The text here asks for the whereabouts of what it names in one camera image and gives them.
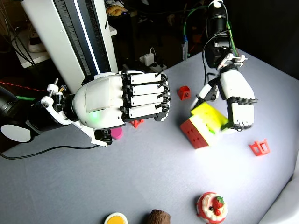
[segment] strawberry cake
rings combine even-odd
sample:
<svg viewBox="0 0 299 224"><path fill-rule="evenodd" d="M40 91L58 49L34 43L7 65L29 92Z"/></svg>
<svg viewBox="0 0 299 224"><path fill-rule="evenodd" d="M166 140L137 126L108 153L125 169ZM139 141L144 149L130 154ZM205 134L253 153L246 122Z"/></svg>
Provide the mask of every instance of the strawberry cake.
<svg viewBox="0 0 299 224"><path fill-rule="evenodd" d="M228 205L216 193L204 193L196 203L197 215L207 224L222 223L228 213Z"/></svg>

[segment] brown cylinder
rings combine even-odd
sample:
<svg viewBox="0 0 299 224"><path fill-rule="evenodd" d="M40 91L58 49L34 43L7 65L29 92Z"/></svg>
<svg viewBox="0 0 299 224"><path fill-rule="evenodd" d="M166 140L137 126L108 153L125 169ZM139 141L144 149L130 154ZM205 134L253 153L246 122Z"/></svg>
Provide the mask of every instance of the brown cylinder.
<svg viewBox="0 0 299 224"><path fill-rule="evenodd" d="M170 215L165 211L154 209L149 215L147 224L170 224Z"/></svg>

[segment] white power adapter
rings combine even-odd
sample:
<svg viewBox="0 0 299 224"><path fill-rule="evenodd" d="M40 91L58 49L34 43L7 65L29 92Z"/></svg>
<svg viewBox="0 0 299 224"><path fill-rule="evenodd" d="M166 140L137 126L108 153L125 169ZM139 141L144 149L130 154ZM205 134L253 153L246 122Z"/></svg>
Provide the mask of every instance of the white power adapter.
<svg viewBox="0 0 299 224"><path fill-rule="evenodd" d="M149 53L146 56L144 56L144 64L146 66L150 66L155 62L155 56L153 53Z"/></svg>

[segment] red cable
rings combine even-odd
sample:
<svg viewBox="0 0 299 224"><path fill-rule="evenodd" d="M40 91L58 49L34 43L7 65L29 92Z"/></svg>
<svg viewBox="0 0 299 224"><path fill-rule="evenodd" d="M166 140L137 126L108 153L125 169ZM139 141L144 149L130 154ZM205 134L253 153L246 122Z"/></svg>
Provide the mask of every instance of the red cable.
<svg viewBox="0 0 299 224"><path fill-rule="evenodd" d="M0 84L13 85L13 86L21 87L21 88L24 88L24 89L35 90L35 91L44 91L44 92L46 92L46 90L38 90L38 89L35 89L35 88L30 88L30 87L27 87L27 86L21 86L21 85L15 85L15 84L12 84L12 83L3 83L3 82L0 82Z"/></svg>

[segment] red plastic piece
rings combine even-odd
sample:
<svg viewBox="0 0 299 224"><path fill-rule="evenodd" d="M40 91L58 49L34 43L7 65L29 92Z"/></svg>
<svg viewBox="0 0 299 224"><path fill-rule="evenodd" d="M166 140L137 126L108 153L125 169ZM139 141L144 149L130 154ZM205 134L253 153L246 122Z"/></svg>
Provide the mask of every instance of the red plastic piece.
<svg viewBox="0 0 299 224"><path fill-rule="evenodd" d="M138 128L138 126L143 122L144 122L144 120L134 120L134 121L131 121L130 123L134 126L134 128Z"/></svg>
<svg viewBox="0 0 299 224"><path fill-rule="evenodd" d="M208 146L206 140L189 119L185 121L180 128L195 149Z"/></svg>
<svg viewBox="0 0 299 224"><path fill-rule="evenodd" d="M111 129L111 137L113 139L121 139L123 137L123 132L121 127Z"/></svg>
<svg viewBox="0 0 299 224"><path fill-rule="evenodd" d="M255 141L253 145L249 146L256 156L270 153L270 148L266 139L264 139L264 141Z"/></svg>
<svg viewBox="0 0 299 224"><path fill-rule="evenodd" d="M191 93L190 93L189 87L184 85L181 88L179 88L178 96L181 100L190 99L191 98Z"/></svg>

